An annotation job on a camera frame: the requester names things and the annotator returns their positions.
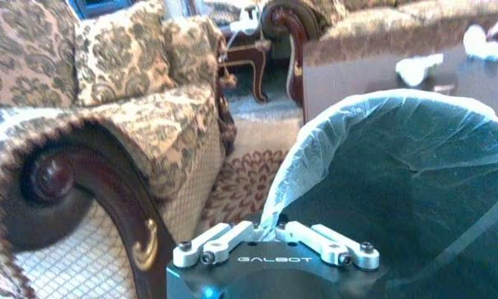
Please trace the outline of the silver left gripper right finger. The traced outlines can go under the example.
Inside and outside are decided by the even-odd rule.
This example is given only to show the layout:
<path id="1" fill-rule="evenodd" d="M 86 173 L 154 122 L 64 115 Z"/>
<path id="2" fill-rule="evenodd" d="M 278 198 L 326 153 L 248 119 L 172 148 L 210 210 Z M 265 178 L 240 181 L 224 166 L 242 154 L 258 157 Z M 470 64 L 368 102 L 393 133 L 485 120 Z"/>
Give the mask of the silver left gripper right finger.
<path id="1" fill-rule="evenodd" d="M 312 249 L 329 265 L 380 268 L 380 252 L 373 243 L 357 242 L 322 224 L 306 226 L 298 221 L 280 222 L 274 233 L 280 241 L 300 242 Z"/>

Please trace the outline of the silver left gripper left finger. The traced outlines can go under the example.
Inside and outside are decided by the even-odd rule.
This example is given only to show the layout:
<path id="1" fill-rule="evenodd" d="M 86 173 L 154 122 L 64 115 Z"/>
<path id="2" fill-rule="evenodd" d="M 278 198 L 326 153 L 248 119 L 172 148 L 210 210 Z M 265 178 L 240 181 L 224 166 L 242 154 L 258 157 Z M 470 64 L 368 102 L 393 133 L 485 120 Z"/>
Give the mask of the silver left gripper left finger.
<path id="1" fill-rule="evenodd" d="M 229 253 L 242 242 L 257 241 L 262 229 L 252 221 L 236 225 L 218 223 L 194 239 L 181 241 L 173 249 L 173 265 L 189 268 L 202 263 L 205 266 L 222 263 Z"/>

